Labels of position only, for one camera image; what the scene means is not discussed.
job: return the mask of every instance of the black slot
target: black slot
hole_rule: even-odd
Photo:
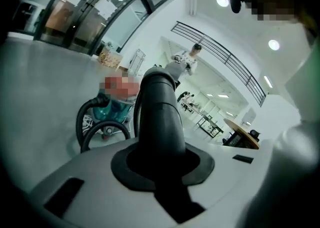
[[[62,218],[84,182],[78,178],[70,178],[44,205],[45,209]]]
[[[246,157],[246,156],[242,156],[242,155],[236,155],[233,157],[233,159],[251,164],[254,158],[250,158],[250,157]]]

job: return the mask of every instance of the white ceiling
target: white ceiling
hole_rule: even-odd
[[[163,39],[162,45],[165,49],[167,57],[176,54],[179,51],[187,51],[187,49],[177,45],[174,42]],[[248,104],[233,85],[223,78],[223,76],[208,65],[200,57],[198,58],[198,66],[192,76],[187,77],[187,80],[199,88],[201,92],[212,94],[211,99],[220,109],[228,111],[233,115],[238,115],[239,112]],[[218,94],[226,94],[229,98],[221,98]]]
[[[279,92],[310,53],[300,24],[258,21],[251,15],[251,10],[244,6],[239,14],[234,14],[230,6],[220,7],[216,0],[197,0],[196,16],[219,27],[226,35],[232,36],[233,40],[236,38],[242,45],[250,48],[261,65],[261,77],[270,77]],[[280,43],[278,51],[268,47],[271,39]]]

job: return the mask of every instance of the gray floor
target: gray floor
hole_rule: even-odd
[[[86,55],[27,40],[8,39],[0,56],[1,156],[15,185],[30,191],[79,154],[77,112],[110,70]],[[105,145],[96,138],[94,146]]]

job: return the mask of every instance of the metal railing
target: metal railing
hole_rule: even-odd
[[[177,24],[171,31],[194,43],[200,44],[209,53],[223,62],[245,84],[259,105],[262,105],[266,98],[263,89],[245,65],[227,48],[208,35],[182,22],[177,21]]]

